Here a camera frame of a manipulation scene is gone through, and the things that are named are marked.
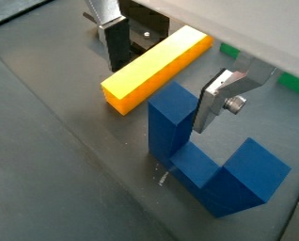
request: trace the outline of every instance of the u-shaped blue block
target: u-shaped blue block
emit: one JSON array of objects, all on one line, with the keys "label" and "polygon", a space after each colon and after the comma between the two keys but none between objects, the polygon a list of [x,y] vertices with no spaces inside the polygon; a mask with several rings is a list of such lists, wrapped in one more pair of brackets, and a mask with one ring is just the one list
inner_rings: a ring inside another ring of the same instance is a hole
[{"label": "u-shaped blue block", "polygon": [[197,98],[172,82],[148,101],[149,153],[215,217],[264,204],[289,167],[251,138],[219,167],[188,140]]}]

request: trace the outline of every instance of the green strip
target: green strip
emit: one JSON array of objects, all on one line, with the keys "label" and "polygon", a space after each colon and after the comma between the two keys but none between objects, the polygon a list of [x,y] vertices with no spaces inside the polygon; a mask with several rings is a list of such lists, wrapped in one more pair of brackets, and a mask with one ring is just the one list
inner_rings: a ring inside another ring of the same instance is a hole
[{"label": "green strip", "polygon": [[224,52],[227,55],[229,55],[233,58],[236,58],[237,54],[240,53],[239,49],[236,49],[235,47],[232,47],[231,45],[228,45],[225,43],[221,43],[220,51]]},{"label": "green strip", "polygon": [[284,72],[279,78],[279,83],[299,93],[299,78]]}]

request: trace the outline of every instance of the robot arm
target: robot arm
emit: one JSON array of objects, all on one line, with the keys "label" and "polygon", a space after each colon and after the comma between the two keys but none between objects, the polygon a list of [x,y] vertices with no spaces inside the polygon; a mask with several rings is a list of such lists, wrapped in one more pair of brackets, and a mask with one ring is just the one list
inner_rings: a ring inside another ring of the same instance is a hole
[{"label": "robot arm", "polygon": [[193,130],[201,133],[215,117],[227,109],[235,115],[245,99],[239,94],[260,87],[271,77],[275,68],[247,53],[240,53],[235,72],[223,69],[205,84],[201,91],[193,120]]}]

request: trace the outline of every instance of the yellow block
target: yellow block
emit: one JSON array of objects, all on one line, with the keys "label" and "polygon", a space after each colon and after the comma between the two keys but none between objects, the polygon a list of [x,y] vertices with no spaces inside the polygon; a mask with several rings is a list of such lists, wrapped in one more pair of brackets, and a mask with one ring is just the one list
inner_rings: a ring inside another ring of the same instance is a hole
[{"label": "yellow block", "polygon": [[101,82],[106,102],[125,115],[212,46],[213,39],[184,26]]}]

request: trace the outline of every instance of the blue block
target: blue block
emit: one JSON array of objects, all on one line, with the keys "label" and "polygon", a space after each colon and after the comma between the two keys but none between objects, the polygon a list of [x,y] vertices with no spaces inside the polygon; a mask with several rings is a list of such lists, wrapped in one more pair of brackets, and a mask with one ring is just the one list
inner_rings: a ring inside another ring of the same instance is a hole
[{"label": "blue block", "polygon": [[224,168],[264,202],[289,172],[289,167],[251,138],[228,158]]},{"label": "blue block", "polygon": [[248,138],[220,168],[188,141],[197,98],[177,84],[148,101],[148,144],[164,167],[215,217],[264,204],[289,167]]},{"label": "blue block", "polygon": [[188,141],[197,98],[172,82],[148,101],[148,146],[169,169],[169,157]]},{"label": "blue block", "polygon": [[188,180],[190,184],[203,188],[208,180],[217,173],[220,167],[196,145],[188,141],[170,157],[174,166],[172,173],[180,182]]},{"label": "blue block", "polygon": [[248,138],[203,187],[201,203],[215,217],[264,204],[289,167]]}]

